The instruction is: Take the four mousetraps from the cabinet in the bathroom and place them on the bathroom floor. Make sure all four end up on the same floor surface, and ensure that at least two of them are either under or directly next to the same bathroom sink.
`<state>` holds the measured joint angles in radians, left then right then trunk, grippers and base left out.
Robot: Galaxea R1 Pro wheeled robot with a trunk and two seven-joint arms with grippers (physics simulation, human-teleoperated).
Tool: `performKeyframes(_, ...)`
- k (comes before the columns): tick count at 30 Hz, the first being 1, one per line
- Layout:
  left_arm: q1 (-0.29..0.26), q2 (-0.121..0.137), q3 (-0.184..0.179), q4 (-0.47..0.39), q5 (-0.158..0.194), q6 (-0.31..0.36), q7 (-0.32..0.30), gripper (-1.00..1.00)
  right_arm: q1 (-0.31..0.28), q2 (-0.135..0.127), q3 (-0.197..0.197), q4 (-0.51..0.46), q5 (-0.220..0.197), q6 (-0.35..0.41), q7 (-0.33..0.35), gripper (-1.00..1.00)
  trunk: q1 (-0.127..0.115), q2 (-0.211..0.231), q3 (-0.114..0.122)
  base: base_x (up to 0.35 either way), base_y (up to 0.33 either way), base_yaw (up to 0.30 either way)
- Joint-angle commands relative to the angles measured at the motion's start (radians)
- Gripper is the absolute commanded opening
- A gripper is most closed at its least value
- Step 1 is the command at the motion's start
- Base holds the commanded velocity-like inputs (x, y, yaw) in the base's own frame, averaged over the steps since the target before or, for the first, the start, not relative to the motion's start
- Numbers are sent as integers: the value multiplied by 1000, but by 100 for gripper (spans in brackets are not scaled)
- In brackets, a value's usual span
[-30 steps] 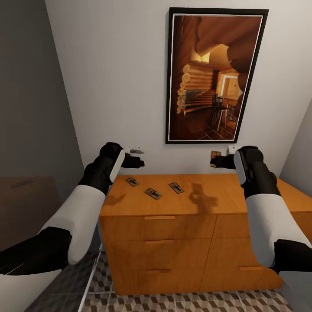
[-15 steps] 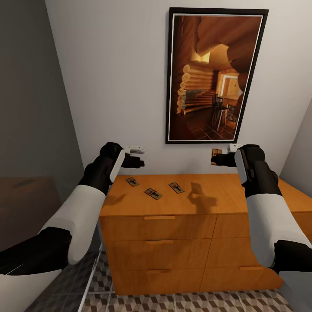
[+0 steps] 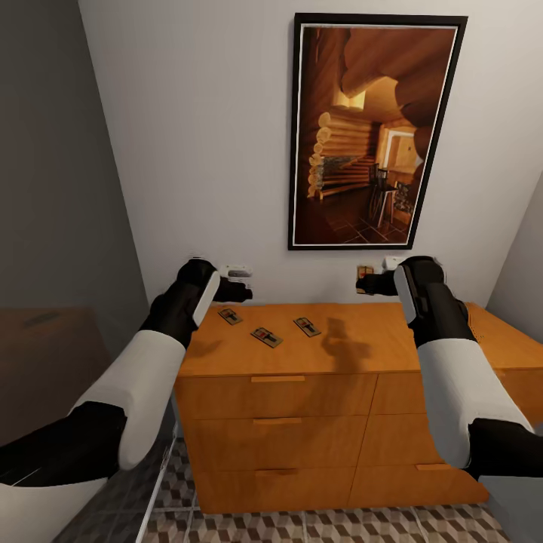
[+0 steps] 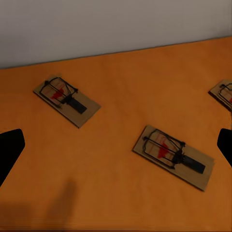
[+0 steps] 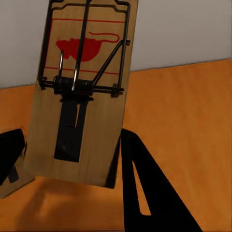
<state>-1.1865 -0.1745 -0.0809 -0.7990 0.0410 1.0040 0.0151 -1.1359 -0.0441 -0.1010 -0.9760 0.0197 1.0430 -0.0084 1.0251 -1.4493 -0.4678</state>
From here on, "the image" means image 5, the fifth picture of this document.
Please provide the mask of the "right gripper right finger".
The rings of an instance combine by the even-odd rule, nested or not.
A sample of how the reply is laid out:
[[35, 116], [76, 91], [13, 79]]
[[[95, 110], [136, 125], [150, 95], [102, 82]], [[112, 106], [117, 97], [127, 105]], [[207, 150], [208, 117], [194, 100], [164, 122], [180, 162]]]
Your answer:
[[[140, 137], [121, 130], [125, 232], [203, 232]], [[140, 213], [134, 161], [151, 216]]]

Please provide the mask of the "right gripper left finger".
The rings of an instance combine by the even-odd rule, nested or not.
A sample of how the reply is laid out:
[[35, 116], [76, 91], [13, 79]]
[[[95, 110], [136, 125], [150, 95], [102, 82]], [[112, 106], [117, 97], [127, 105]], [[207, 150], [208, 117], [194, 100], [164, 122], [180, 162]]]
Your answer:
[[0, 187], [25, 146], [21, 129], [0, 133]]

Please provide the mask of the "mousetrap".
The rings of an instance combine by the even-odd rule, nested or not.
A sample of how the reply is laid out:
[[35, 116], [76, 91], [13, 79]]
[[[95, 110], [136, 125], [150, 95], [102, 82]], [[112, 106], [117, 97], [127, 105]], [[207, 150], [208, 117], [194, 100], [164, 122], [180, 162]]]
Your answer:
[[24, 151], [25, 149], [23, 148], [23, 151], [0, 187], [0, 198], [2, 199], [36, 180], [34, 175], [23, 174], [21, 172]]
[[49, 0], [21, 172], [114, 189], [139, 0]]

